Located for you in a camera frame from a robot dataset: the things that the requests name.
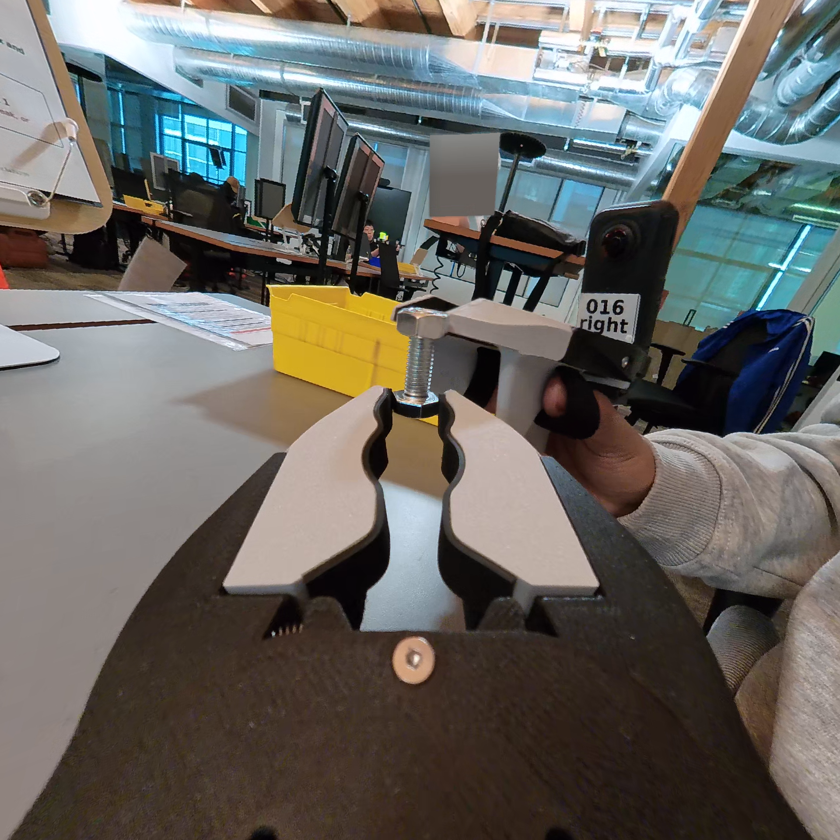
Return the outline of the black office chair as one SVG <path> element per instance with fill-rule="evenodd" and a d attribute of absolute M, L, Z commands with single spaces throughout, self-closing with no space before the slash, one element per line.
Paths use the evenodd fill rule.
<path fill-rule="evenodd" d="M 644 421 L 644 433 L 654 427 L 678 427 L 719 434 L 726 415 L 729 390 L 737 375 L 716 364 L 686 359 L 681 350 L 652 343 L 661 353 L 657 382 L 636 380 L 626 394 L 630 425 Z M 689 379 L 669 389 L 665 374 L 674 357 L 689 366 Z"/>

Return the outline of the silver hex nut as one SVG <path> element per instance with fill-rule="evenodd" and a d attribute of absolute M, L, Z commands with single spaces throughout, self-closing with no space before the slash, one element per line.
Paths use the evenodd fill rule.
<path fill-rule="evenodd" d="M 402 308 L 396 312 L 397 331 L 408 338 L 438 340 L 448 332 L 448 315 L 425 308 Z"/>

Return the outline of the person's right forearm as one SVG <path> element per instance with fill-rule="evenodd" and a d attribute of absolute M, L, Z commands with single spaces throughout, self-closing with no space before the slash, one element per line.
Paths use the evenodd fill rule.
<path fill-rule="evenodd" d="M 793 598 L 839 548 L 838 415 L 785 434 L 653 434 L 655 480 L 619 518 L 664 569 Z"/>

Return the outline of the wooden standing desk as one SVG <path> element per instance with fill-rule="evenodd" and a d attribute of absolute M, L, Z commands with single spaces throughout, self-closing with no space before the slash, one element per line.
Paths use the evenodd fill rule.
<path fill-rule="evenodd" d="M 475 257 L 473 299 L 493 300 L 497 294 L 502 271 L 508 268 L 511 278 L 502 303 L 512 306 L 520 280 L 535 278 L 537 281 L 523 307 L 532 312 L 540 302 L 553 277 L 576 279 L 585 265 L 582 255 L 561 248 L 547 247 L 503 237 L 497 226 L 488 224 L 481 231 L 452 224 L 441 219 L 428 218 L 426 229 L 435 232 L 442 240 L 460 245 Z"/>

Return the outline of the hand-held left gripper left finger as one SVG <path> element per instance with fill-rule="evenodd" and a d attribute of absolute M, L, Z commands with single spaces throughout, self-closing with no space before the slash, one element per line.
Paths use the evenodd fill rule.
<path fill-rule="evenodd" d="M 226 575 L 229 595 L 330 597 L 361 627 L 390 559 L 380 477 L 392 391 L 373 386 L 315 423 L 285 453 Z"/>

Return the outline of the person's right hand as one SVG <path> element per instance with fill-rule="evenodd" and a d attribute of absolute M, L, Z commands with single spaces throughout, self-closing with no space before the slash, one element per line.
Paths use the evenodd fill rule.
<path fill-rule="evenodd" d="M 610 398 L 593 391 L 600 423 L 588 438 L 548 432 L 540 453 L 556 460 L 615 518 L 634 512 L 656 478 L 649 441 L 631 427 Z"/>

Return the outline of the white paper card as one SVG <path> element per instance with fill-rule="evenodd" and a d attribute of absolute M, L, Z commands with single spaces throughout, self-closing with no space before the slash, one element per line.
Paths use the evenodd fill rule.
<path fill-rule="evenodd" d="M 123 272 L 119 292 L 170 292 L 187 263 L 147 236 Z"/>

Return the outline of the black bag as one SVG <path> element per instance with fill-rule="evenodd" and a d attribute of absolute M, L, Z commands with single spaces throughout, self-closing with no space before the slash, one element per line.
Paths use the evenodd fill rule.
<path fill-rule="evenodd" d="M 585 239 L 575 233 L 513 210 L 508 210 L 500 216 L 494 235 L 573 256 L 583 256 L 585 253 Z"/>

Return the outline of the black pole with disc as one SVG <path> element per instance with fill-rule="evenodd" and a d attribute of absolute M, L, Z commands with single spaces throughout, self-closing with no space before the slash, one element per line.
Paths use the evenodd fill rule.
<path fill-rule="evenodd" d="M 519 163 L 521 161 L 533 162 L 542 158 L 546 154 L 547 148 L 540 140 L 528 134 L 504 132 L 499 138 L 499 151 L 501 155 L 511 158 L 509 174 L 498 205 L 498 211 L 504 212 L 507 208 Z"/>

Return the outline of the silver air duct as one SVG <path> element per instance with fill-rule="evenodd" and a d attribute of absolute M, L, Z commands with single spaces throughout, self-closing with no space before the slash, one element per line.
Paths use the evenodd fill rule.
<path fill-rule="evenodd" d="M 480 91 L 444 83 L 234 56 L 206 49 L 176 47 L 174 69 L 192 80 L 309 98 L 317 90 L 358 108 L 383 109 L 438 118 L 487 119 L 499 111 Z"/>
<path fill-rule="evenodd" d="M 341 26 L 121 2 L 122 20 L 139 37 L 184 47 L 219 48 L 258 57 L 315 56 L 370 62 L 381 67 L 453 64 L 472 67 L 502 60 L 514 69 L 533 68 L 539 50 L 436 35 Z"/>

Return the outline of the long wooden office desk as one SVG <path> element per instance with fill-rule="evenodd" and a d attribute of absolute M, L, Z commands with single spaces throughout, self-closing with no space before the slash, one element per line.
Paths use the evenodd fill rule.
<path fill-rule="evenodd" d="M 263 240 L 256 240 L 234 234 L 223 234 L 203 227 L 191 227 L 173 223 L 170 220 L 141 214 L 141 220 L 156 233 L 166 233 L 188 239 L 200 249 L 215 249 L 239 257 L 249 257 L 257 260 L 257 271 L 277 274 L 294 274 L 302 277 L 317 277 L 319 275 L 319 260 L 316 256 L 304 255 L 286 246 L 271 244 Z M 349 264 L 340 259 L 327 259 L 324 278 L 350 277 Z M 361 264 L 358 269 L 359 277 L 378 278 L 381 272 L 378 267 Z M 429 272 L 412 273 L 404 269 L 399 270 L 401 281 L 412 288 L 428 289 L 436 281 Z"/>

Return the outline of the wooden pillar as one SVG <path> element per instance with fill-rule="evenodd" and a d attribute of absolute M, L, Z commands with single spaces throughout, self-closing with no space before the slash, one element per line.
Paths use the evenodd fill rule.
<path fill-rule="evenodd" d="M 748 7 L 664 191 L 664 201 L 679 214 L 676 243 L 794 5 L 794 1 L 751 1 Z"/>

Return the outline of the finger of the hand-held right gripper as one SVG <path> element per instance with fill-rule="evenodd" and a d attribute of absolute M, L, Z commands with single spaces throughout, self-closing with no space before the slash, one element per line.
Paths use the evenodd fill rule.
<path fill-rule="evenodd" d="M 416 300 L 420 308 L 447 314 L 448 332 L 434 342 L 431 389 L 466 395 L 478 364 L 478 348 L 500 352 L 495 414 L 543 453 L 549 433 L 537 427 L 545 386 L 562 361 L 573 328 L 541 314 L 478 299 L 461 306 L 434 296 Z"/>

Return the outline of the person's grey sweatshirt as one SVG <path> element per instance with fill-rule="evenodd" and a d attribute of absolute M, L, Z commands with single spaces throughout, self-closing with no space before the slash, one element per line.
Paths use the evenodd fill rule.
<path fill-rule="evenodd" d="M 780 639 L 771 619 L 730 605 L 711 625 L 741 720 L 812 838 L 839 838 L 839 559 L 796 596 Z"/>

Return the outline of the grey desk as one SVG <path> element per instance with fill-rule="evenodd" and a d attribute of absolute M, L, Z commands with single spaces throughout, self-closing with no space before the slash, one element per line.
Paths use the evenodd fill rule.
<path fill-rule="evenodd" d="M 165 563 L 268 457 L 348 399 L 71 291 L 13 291 L 51 364 L 2 373 L 2 783 L 7 838 L 49 779 Z"/>

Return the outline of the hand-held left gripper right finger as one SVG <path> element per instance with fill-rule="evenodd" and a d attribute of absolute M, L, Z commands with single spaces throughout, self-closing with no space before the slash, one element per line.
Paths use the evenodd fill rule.
<path fill-rule="evenodd" d="M 543 597 L 600 587 L 538 450 L 455 391 L 440 397 L 443 497 L 437 567 L 476 630 L 497 599 L 527 618 Z"/>

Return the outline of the wooden document board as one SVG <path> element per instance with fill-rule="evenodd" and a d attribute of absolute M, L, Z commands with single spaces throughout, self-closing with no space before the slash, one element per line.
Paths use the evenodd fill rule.
<path fill-rule="evenodd" d="M 83 234 L 99 228 L 109 220 L 112 212 L 112 195 L 108 178 L 103 169 L 96 144 L 93 141 L 84 112 L 79 104 L 76 89 L 70 79 L 64 57 L 56 42 L 44 5 L 27 2 L 35 17 L 36 26 L 44 41 L 51 68 L 56 77 L 59 94 L 70 117 L 79 124 L 79 142 L 87 163 L 91 180 L 98 194 L 100 206 L 77 203 L 56 198 L 51 202 L 51 212 L 46 220 L 14 217 L 2 213 L 1 224 L 7 227 L 31 228 L 52 233 Z"/>

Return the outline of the laminated paper sheet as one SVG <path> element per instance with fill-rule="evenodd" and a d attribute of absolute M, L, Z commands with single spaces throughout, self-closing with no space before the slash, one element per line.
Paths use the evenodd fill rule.
<path fill-rule="evenodd" d="M 270 315 L 201 292 L 92 292 L 87 296 L 231 350 L 272 344 Z"/>

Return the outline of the blue jacket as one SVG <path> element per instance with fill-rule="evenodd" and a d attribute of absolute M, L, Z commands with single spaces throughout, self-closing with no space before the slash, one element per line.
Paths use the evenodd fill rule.
<path fill-rule="evenodd" d="M 749 310 L 700 341 L 674 388 L 697 411 L 689 427 L 718 436 L 776 431 L 810 362 L 814 326 L 798 311 Z"/>

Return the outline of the printed instruction sheet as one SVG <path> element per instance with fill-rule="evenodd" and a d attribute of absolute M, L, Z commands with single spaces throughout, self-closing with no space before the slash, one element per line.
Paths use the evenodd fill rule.
<path fill-rule="evenodd" d="M 1 3 L 2 213 L 45 219 L 62 198 L 100 206 L 27 2 Z"/>

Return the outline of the silver hex bolt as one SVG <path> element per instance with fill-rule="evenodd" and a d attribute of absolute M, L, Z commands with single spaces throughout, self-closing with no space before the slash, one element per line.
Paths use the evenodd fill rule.
<path fill-rule="evenodd" d="M 404 385 L 401 390 L 392 392 L 395 413 L 415 419 L 438 414 L 438 397 L 432 391 L 431 382 L 435 342 L 440 339 L 408 338 Z"/>

